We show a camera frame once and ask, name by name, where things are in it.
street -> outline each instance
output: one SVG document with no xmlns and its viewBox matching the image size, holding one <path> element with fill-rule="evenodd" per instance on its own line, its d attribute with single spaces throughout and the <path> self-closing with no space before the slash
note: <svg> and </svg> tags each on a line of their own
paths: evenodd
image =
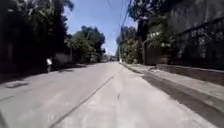
<svg viewBox="0 0 224 128">
<path fill-rule="evenodd" d="M 55 71 L 0 86 L 9 128 L 216 128 L 117 62 Z"/>
</svg>

utility pole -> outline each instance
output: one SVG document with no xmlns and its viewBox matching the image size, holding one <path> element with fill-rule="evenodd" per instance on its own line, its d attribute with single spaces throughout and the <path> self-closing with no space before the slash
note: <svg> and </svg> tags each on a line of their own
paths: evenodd
<svg viewBox="0 0 224 128">
<path fill-rule="evenodd" d="M 121 47 L 118 46 L 118 48 L 119 48 L 119 62 L 122 63 L 122 58 L 121 58 Z"/>
</svg>

concrete wall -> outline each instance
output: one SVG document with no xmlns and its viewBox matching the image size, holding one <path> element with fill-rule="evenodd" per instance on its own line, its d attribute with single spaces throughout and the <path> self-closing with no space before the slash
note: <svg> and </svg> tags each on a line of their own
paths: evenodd
<svg viewBox="0 0 224 128">
<path fill-rule="evenodd" d="M 224 71 L 164 64 L 158 64 L 157 68 L 163 71 L 176 73 L 224 86 Z"/>
<path fill-rule="evenodd" d="M 169 24 L 176 33 L 224 16 L 224 0 L 184 0 L 170 13 Z"/>
</svg>

sidewalk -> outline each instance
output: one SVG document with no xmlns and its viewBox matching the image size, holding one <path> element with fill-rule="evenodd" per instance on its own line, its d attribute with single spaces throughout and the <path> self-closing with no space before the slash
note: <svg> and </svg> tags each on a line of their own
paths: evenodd
<svg viewBox="0 0 224 128">
<path fill-rule="evenodd" d="M 157 70 L 153 67 L 123 65 L 132 71 L 144 74 L 144 78 L 155 86 L 177 90 L 224 113 L 224 87 L 221 85 Z"/>
</svg>

fence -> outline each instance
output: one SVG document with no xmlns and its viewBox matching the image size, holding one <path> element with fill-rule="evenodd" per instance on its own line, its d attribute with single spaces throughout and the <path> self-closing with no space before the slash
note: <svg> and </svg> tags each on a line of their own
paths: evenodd
<svg viewBox="0 0 224 128">
<path fill-rule="evenodd" d="M 171 64 L 224 69 L 224 17 L 176 35 Z"/>
</svg>

